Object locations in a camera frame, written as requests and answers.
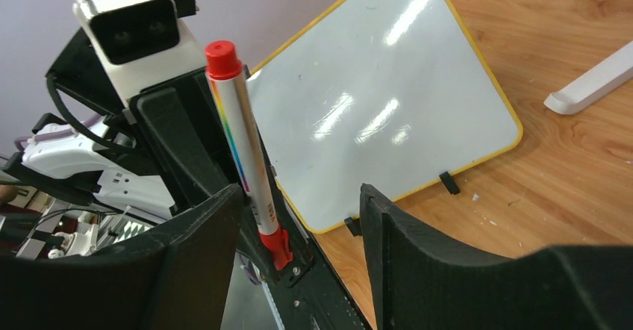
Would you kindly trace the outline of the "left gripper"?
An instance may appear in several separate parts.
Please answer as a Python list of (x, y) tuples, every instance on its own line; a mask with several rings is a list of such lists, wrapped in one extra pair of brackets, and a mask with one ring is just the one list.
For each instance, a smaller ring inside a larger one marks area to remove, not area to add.
[(238, 182), (239, 175), (211, 98), (203, 69), (143, 90), (124, 108), (83, 30), (78, 30), (47, 73), (50, 93), (63, 122), (73, 121), (62, 94), (94, 110), (105, 120), (98, 143), (96, 132), (71, 133), (77, 140), (46, 174), (47, 192), (77, 205), (97, 203), (105, 190), (104, 163), (116, 172), (158, 176), (154, 197), (171, 196), (168, 215), (200, 203), (208, 191)]

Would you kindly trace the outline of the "white marker pen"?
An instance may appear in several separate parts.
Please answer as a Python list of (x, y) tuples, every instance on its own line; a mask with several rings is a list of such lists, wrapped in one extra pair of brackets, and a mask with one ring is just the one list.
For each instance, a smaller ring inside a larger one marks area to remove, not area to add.
[(217, 40), (205, 47), (206, 77), (240, 182), (254, 208), (258, 233), (276, 270), (292, 260), (288, 233), (281, 227), (268, 178), (243, 63), (235, 45)]

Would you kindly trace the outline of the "yellow framed whiteboard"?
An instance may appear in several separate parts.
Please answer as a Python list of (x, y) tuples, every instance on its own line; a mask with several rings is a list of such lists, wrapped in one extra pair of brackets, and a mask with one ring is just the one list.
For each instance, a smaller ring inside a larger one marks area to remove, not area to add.
[(307, 230), (514, 148), (523, 126), (450, 0), (339, 0), (247, 82), (276, 181)]

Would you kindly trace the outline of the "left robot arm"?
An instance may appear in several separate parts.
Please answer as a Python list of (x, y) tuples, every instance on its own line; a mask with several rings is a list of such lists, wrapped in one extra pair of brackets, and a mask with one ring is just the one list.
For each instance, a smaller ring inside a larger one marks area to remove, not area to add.
[(173, 55), (188, 36), (165, 22), (77, 31), (46, 75), (58, 115), (16, 141), (6, 172), (148, 225), (239, 182), (201, 65)]

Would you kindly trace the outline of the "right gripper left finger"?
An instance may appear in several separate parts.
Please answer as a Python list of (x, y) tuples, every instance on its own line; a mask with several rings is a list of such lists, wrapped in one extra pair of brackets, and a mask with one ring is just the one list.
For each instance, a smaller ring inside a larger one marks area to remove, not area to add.
[(3, 329), (219, 329), (243, 191), (89, 256), (1, 259)]

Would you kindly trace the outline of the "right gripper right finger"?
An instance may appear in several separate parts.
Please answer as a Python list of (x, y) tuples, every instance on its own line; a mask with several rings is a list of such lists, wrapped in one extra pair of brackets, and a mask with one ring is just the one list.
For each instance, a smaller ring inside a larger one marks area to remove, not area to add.
[(380, 329), (630, 329), (632, 248), (557, 245), (506, 258), (360, 195)]

